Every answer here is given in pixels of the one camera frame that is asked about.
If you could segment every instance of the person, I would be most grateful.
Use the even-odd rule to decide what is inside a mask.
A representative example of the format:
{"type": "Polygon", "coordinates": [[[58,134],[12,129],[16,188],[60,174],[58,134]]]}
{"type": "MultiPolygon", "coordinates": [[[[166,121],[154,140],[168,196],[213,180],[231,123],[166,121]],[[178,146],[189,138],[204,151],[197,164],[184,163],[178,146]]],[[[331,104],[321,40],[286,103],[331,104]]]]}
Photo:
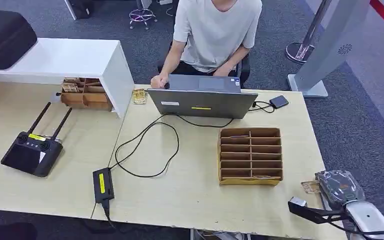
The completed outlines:
{"type": "Polygon", "coordinates": [[[164,88],[169,74],[234,76],[254,46],[261,10],[261,0],[179,0],[171,49],[151,86],[164,88]]]}

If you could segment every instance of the cardboard organizer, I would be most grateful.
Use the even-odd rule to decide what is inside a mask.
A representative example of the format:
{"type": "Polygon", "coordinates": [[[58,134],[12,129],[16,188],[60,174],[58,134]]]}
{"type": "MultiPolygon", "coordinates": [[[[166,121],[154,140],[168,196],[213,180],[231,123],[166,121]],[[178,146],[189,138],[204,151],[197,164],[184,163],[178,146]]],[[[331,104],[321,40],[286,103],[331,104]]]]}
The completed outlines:
{"type": "Polygon", "coordinates": [[[277,185],[283,179],[281,143],[278,128],[220,130],[220,185],[277,185]]]}
{"type": "Polygon", "coordinates": [[[61,89],[61,102],[75,109],[111,111],[113,104],[97,78],[70,77],[64,84],[72,84],[72,91],[61,89]]]}

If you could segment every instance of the laptop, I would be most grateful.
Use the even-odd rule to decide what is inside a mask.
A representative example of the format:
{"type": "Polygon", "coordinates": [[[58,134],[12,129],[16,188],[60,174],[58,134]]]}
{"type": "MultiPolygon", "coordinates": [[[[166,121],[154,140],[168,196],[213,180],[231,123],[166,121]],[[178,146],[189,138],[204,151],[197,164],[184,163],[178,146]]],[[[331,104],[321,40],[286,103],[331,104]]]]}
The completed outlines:
{"type": "Polygon", "coordinates": [[[168,89],[147,90],[161,114],[242,119],[258,96],[241,92],[237,77],[170,75],[168,81],[168,89]]]}

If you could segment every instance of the yellow sticker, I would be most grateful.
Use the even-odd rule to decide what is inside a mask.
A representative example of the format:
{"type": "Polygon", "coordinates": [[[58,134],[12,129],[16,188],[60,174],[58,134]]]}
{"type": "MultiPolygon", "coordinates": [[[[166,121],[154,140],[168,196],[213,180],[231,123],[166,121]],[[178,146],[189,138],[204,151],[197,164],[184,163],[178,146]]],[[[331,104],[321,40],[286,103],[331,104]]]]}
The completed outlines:
{"type": "Polygon", "coordinates": [[[105,193],[105,184],[104,184],[104,174],[99,174],[99,185],[100,185],[100,193],[105,193]]]}
{"type": "Polygon", "coordinates": [[[29,138],[32,138],[32,139],[36,139],[36,140],[39,140],[39,141],[45,141],[46,138],[44,138],[43,136],[38,136],[38,135],[34,135],[34,134],[29,134],[28,135],[29,138]]]}
{"type": "Polygon", "coordinates": [[[192,109],[197,109],[197,110],[211,110],[211,107],[193,106],[192,109]]]}

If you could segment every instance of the light wooden tabletop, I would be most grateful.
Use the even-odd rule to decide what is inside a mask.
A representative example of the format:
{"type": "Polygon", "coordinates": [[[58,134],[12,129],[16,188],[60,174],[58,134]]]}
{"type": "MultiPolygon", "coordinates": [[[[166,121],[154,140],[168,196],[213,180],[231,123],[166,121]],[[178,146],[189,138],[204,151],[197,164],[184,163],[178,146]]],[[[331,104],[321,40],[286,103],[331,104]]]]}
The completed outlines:
{"type": "MultiPolygon", "coordinates": [[[[59,90],[59,85],[0,82],[0,161],[59,90]]],[[[53,103],[33,133],[52,135],[67,110],[53,103]]],[[[0,163],[0,210],[90,218],[92,172],[108,164],[121,125],[114,112],[74,109],[58,135],[64,149],[47,177],[0,163]]]]}
{"type": "MultiPolygon", "coordinates": [[[[148,88],[149,85],[136,85],[148,88]]],[[[161,121],[172,125],[179,135],[180,149],[166,174],[138,178],[116,167],[112,170],[115,199],[110,201],[113,221],[268,235],[297,239],[340,240],[344,232],[317,225],[291,214],[288,200],[300,197],[308,206],[321,208],[318,195],[307,194],[300,182],[314,179],[325,166],[313,127],[300,92],[246,90],[268,101],[284,95],[288,106],[272,114],[254,111],[236,119],[229,128],[280,128],[284,179],[273,186],[220,186],[217,176],[217,138],[220,129],[190,125],[175,116],[161,121]]],[[[146,105],[130,104],[117,145],[132,139],[160,116],[152,99],[146,105]]],[[[228,119],[186,117],[196,124],[223,125],[228,119]]],[[[118,159],[129,154],[137,141],[123,147],[118,159]]],[[[123,163],[140,175],[158,173],[176,150],[176,135],[164,125],[149,130],[134,155],[123,163]]],[[[110,165],[115,163],[114,156],[110,165]]],[[[93,219],[105,220],[100,206],[93,219]]]]}
{"type": "MultiPolygon", "coordinates": [[[[148,88],[137,85],[136,88],[148,88]]],[[[0,83],[0,160],[17,134],[26,131],[58,85],[0,83]]],[[[327,224],[314,224],[289,213],[288,200],[297,196],[309,207],[321,208],[318,196],[306,194],[300,182],[311,180],[324,164],[299,92],[247,90],[268,101],[284,95],[290,104],[273,114],[247,113],[228,127],[277,127],[282,137],[284,180],[277,186],[220,186],[217,176],[219,129],[190,125],[175,116],[162,122],[175,127],[180,138],[178,154],[166,174],[137,178],[112,170],[115,199],[111,219],[181,228],[252,233],[277,237],[339,240],[346,235],[327,224]]],[[[34,133],[51,135],[67,111],[53,103],[34,133]]],[[[0,164],[0,210],[105,220],[94,210],[92,172],[106,167],[117,144],[136,136],[160,116],[151,98],[146,105],[130,104],[122,121],[115,113],[73,110],[58,138],[64,150],[50,175],[35,177],[0,164]]],[[[228,119],[186,117],[197,124],[223,125],[228,119]]],[[[123,148],[125,156],[135,143],[123,148]]],[[[153,127],[123,166],[137,174],[159,172],[176,150],[173,130],[153,127]]]]}

